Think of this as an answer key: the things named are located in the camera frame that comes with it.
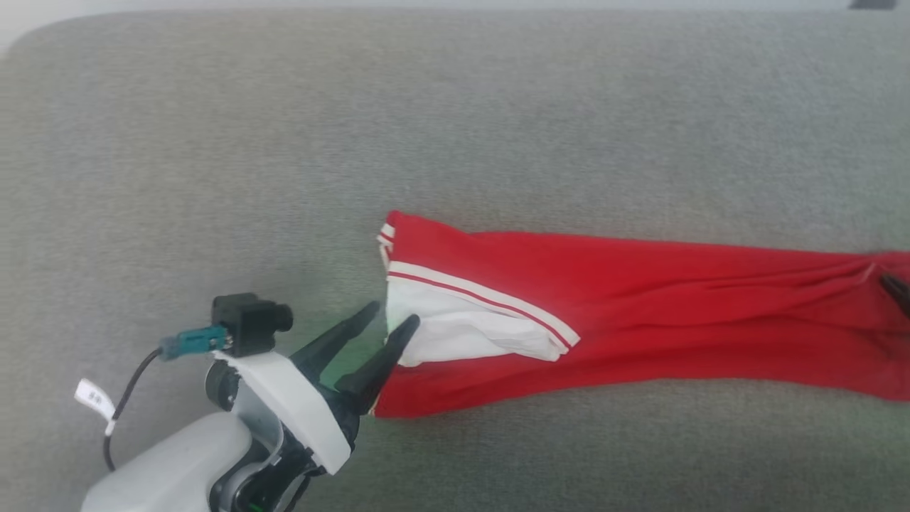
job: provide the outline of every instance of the white label tag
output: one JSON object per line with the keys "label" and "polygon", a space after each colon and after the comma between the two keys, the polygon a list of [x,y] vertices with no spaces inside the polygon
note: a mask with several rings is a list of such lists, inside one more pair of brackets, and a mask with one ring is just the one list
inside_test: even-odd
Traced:
{"label": "white label tag", "polygon": [[95,409],[108,422],[114,417],[115,407],[110,397],[107,396],[104,390],[88,379],[79,381],[79,386],[76,388],[76,400],[80,404]]}

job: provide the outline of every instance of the teal connector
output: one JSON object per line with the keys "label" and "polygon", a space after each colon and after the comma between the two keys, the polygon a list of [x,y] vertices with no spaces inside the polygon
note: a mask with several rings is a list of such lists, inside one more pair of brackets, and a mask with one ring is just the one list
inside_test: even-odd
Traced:
{"label": "teal connector", "polygon": [[161,359],[177,359],[188,353],[222,350],[228,345],[228,330],[220,325],[184,331],[161,339]]}

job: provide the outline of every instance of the gray couch cushion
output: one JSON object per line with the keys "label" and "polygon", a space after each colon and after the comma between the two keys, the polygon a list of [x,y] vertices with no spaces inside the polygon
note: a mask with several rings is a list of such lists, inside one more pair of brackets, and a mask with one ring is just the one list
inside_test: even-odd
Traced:
{"label": "gray couch cushion", "polygon": [[[399,208],[466,230],[910,249],[910,18],[857,13],[146,14],[52,26],[3,65],[5,507],[72,509],[102,422],[210,299],[290,302],[282,351],[380,297]],[[335,374],[375,348],[376,329]],[[127,460],[211,411],[154,364]],[[894,510],[910,408],[654,382],[368,421],[313,510]]]}

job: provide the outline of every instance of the robotic arm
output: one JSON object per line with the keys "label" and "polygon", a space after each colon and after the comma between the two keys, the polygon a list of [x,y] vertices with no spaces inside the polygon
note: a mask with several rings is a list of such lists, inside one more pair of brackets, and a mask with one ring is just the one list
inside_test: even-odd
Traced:
{"label": "robotic arm", "polygon": [[89,489],[82,512],[287,512],[309,480],[334,475],[350,457],[360,417],[379,397],[420,319],[411,316],[382,349],[334,385],[326,366],[379,311],[360,312],[284,357],[287,305],[252,293],[215,299],[212,325],[161,342],[162,359],[213,352],[207,415],[129,461]]}

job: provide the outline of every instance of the gray upholstery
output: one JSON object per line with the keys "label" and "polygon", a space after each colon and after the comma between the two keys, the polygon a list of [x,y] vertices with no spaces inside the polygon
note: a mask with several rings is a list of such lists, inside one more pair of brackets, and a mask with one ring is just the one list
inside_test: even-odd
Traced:
{"label": "gray upholstery", "polygon": [[[290,302],[290,351],[383,292],[398,208],[466,230],[910,249],[910,17],[288,11],[112,15],[3,63],[3,474],[71,510],[157,339],[210,299]],[[377,346],[377,326],[346,365]],[[212,410],[153,364],[125,461]],[[910,406],[660,381],[368,420],[300,509],[910,509]]]}

